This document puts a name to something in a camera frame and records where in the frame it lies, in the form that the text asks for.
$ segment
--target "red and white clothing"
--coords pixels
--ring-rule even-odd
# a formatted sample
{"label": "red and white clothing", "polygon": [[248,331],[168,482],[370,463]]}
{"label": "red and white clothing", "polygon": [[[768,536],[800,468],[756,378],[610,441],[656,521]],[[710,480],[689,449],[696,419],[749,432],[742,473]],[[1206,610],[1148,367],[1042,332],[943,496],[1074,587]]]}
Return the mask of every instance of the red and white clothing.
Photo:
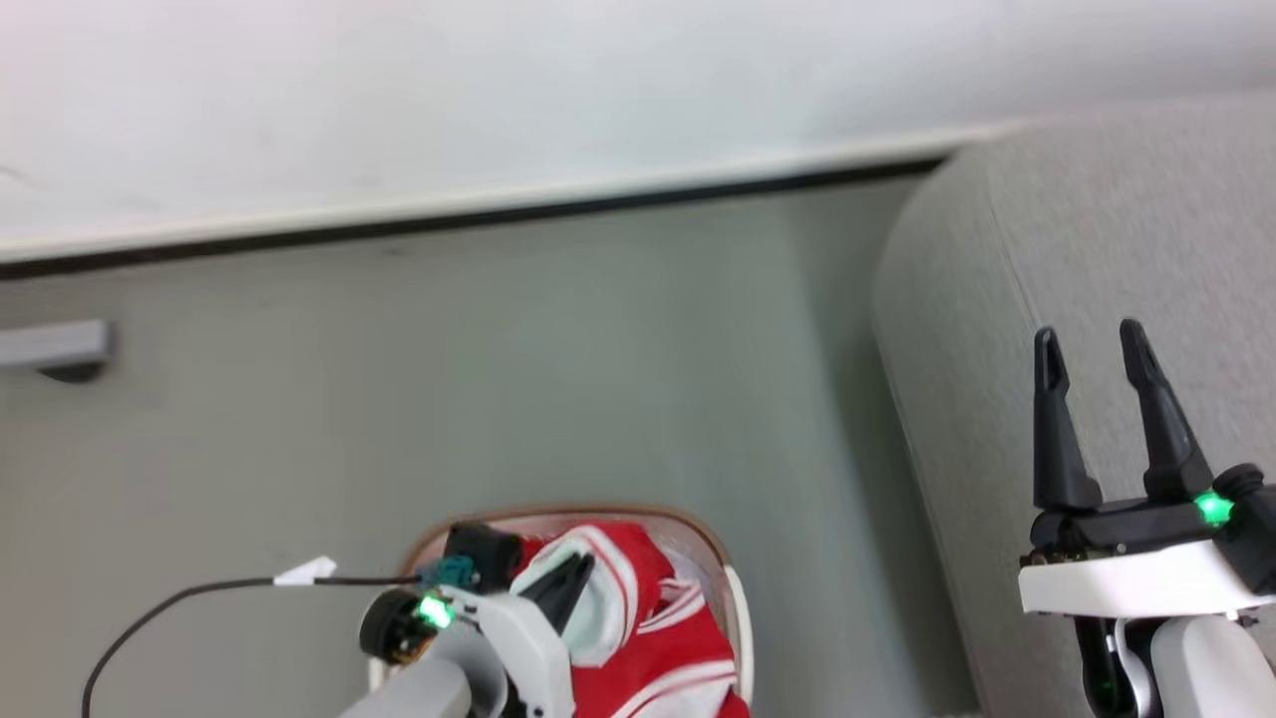
{"label": "red and white clothing", "polygon": [[519,593],[574,555],[595,557],[563,640],[578,718],[746,718],[731,644],[699,585],[638,524],[584,524],[546,545]]}

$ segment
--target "laundry basket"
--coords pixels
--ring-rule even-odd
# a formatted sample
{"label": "laundry basket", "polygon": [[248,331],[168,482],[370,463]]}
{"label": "laundry basket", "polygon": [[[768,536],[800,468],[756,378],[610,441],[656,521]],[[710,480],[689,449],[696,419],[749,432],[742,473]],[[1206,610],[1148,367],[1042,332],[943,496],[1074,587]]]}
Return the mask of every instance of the laundry basket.
{"label": "laundry basket", "polygon": [[[482,522],[501,532],[546,539],[588,522],[641,524],[679,574],[699,582],[709,611],[735,650],[735,692],[745,703],[753,701],[753,625],[744,587],[722,542],[694,517],[672,509],[632,505],[563,505],[457,517],[425,534],[403,562],[402,573],[410,574],[441,557],[448,531],[457,522]],[[382,661],[370,659],[369,690],[380,687],[390,672]]]}

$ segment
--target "gray upholstery fabric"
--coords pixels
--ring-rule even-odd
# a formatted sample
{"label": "gray upholstery fabric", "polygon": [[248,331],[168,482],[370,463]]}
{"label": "gray upholstery fabric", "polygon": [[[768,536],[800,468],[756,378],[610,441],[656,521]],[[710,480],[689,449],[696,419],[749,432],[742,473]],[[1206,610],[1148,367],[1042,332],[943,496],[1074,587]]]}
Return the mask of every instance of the gray upholstery fabric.
{"label": "gray upholstery fabric", "polygon": [[[1053,324],[1091,473],[1141,495],[1118,339],[1143,320],[1215,472],[1276,471],[1276,99],[1145,110],[963,152],[901,217],[874,321],[991,718],[1090,715],[1071,621],[1026,617],[1032,334]],[[1276,615],[1256,629],[1276,656]]]}

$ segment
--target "green led light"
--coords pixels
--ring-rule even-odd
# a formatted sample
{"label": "green led light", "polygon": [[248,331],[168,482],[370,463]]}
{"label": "green led light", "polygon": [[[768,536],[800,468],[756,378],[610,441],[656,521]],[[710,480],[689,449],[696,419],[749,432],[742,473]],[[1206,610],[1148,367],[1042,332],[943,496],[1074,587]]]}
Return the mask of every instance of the green led light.
{"label": "green led light", "polygon": [[1228,519],[1231,518],[1231,508],[1234,506],[1234,504],[1212,491],[1196,497],[1196,505],[1201,510],[1201,518],[1211,527],[1226,524]]}
{"label": "green led light", "polygon": [[441,599],[427,596],[416,607],[416,615],[440,631],[452,625],[452,610]]}

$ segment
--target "black baseboard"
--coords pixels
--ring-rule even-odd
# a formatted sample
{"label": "black baseboard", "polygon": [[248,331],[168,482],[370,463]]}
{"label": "black baseboard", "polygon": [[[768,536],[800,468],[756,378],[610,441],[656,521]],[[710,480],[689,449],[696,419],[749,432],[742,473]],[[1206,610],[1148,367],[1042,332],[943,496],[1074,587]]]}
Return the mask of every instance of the black baseboard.
{"label": "black baseboard", "polygon": [[120,251],[105,251],[101,254],[32,259],[26,261],[13,261],[8,264],[0,264],[0,281],[23,279],[31,277],[47,275],[47,274],[92,272],[97,269],[108,269],[114,267],[125,267],[131,264],[175,261],[180,259],[214,256],[218,254],[231,254],[239,251],[256,251],[263,249],[305,246],[311,244],[328,244],[334,241],[380,238],[401,233],[420,233],[420,232],[444,231],[444,230],[454,230],[463,227],[499,224],[508,222],[549,219],[555,217],[570,217],[579,214],[592,214],[597,212],[611,212],[616,209],[633,209],[638,207],[655,207],[660,204],[676,204],[681,201],[720,199],[723,196],[740,196],[746,194],[763,194],[763,193],[786,191],[794,189],[809,189],[814,186],[827,186],[835,184],[882,181],[896,177],[926,175],[934,171],[934,168],[938,167],[940,163],[943,163],[944,159],[946,157],[939,157],[934,159],[919,159],[912,162],[878,165],[872,167],[857,167],[854,170],[814,172],[814,173],[795,175],[787,177],[743,181],[735,184],[721,184],[721,185],[703,186],[695,189],[649,191],[644,194],[632,194],[625,196],[582,199],[578,201],[561,201],[558,204],[544,204],[537,207],[518,207],[512,209],[494,209],[490,212],[471,212],[471,213],[448,214],[439,217],[422,217],[419,219],[365,222],[365,223],[347,224],[347,226],[285,231],[285,232],[262,233],[251,236],[235,236],[235,237],[197,241],[189,244],[153,246],[145,249],[125,249]]}

